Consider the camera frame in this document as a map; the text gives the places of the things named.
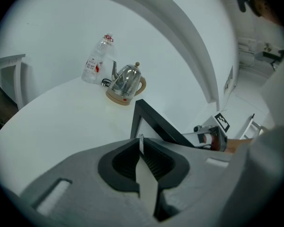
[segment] kettle handle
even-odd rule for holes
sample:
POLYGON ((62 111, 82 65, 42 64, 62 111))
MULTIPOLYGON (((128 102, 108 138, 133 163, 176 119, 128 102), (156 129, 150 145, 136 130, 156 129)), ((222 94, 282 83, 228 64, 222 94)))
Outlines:
POLYGON ((144 77, 141 77, 140 82, 142 83, 142 86, 140 87, 140 89, 138 91, 136 91, 135 96, 137 96, 138 94, 143 92, 144 89, 146 88, 146 80, 145 80, 144 77))

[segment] electric kettle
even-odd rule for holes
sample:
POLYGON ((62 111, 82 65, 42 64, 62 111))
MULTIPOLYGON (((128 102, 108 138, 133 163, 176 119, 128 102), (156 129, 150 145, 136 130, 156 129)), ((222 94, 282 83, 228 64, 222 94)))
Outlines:
POLYGON ((109 99, 120 105, 129 105, 133 97, 146 88, 146 80, 141 76, 139 65, 137 62, 134 66, 124 66, 117 73, 117 63, 114 61, 112 82, 106 91, 109 99))

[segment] kettle base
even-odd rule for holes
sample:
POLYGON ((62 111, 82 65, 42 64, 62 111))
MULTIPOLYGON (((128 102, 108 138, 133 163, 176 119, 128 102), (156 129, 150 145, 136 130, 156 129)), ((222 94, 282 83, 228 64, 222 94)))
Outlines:
POLYGON ((124 106, 127 106, 127 105, 130 104, 131 99, 127 99, 127 101, 125 102, 124 99, 123 99, 121 96, 119 96, 119 95, 117 95, 117 94, 115 94, 115 93, 113 93, 113 94, 114 94, 114 95, 112 96, 112 95, 109 93, 108 90, 106 91, 106 96, 107 96, 110 100, 112 100, 113 102, 115 102, 115 103, 117 103, 117 104, 120 104, 120 105, 124 105, 124 106))

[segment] kettle spout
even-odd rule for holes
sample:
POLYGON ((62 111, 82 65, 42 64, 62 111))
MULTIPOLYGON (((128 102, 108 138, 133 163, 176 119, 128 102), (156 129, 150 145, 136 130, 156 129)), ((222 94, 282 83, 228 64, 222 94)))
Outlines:
POLYGON ((117 73, 117 62, 113 61, 114 65, 113 65, 113 71, 112 71, 112 80, 116 80, 117 77, 119 76, 117 73))

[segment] floor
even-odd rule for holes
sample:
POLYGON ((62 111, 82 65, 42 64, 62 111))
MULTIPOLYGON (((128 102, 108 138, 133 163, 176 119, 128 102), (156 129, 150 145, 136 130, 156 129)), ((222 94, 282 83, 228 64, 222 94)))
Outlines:
POLYGON ((18 108, 0 91, 0 123, 5 124, 18 112, 18 108))

